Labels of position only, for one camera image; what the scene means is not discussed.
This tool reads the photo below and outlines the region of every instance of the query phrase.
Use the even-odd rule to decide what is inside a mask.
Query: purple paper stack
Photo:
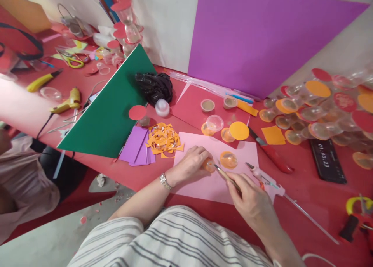
[[[155,163],[155,154],[145,145],[148,142],[148,135],[148,129],[134,126],[119,159],[128,162],[130,166]]]

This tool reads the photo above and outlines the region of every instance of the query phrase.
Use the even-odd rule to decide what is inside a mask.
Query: black plastic bag
[[[165,73],[137,73],[135,78],[150,105],[154,107],[159,99],[164,99],[168,103],[171,102],[172,83],[170,76]]]

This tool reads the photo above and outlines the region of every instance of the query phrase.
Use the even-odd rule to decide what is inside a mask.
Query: white wall
[[[76,14],[94,26],[112,26],[97,0],[31,0],[59,20],[57,3],[73,5]],[[350,0],[371,3],[373,0]],[[187,72],[198,0],[134,0],[136,15],[144,25],[144,43],[153,63]],[[373,7],[369,7],[318,54],[295,72],[284,85],[303,82],[313,67],[338,73],[353,66],[356,58],[373,49]]]
[[[372,3],[373,0],[349,0]],[[358,66],[358,59],[373,50],[373,5],[346,27],[338,36],[327,44],[318,54],[312,57],[283,85],[301,83],[310,75],[311,69],[320,67],[332,74]],[[279,88],[270,96],[281,94]]]

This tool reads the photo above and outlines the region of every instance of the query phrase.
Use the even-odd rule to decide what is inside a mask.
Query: red utility knife
[[[250,130],[250,135],[255,139],[255,141],[259,144],[261,149],[265,152],[265,154],[269,157],[270,160],[277,166],[277,168],[285,173],[290,174],[294,172],[294,169],[291,168],[286,162],[283,160],[282,157],[275,151],[272,146],[268,145],[266,142],[263,141],[256,133],[248,126]]]

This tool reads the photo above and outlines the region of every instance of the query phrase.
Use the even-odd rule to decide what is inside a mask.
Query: glue gun nozzle
[[[251,170],[255,168],[255,167],[252,166],[250,163],[248,163],[248,162],[245,162],[245,163],[246,163],[246,165],[247,165],[248,167],[250,167]]]

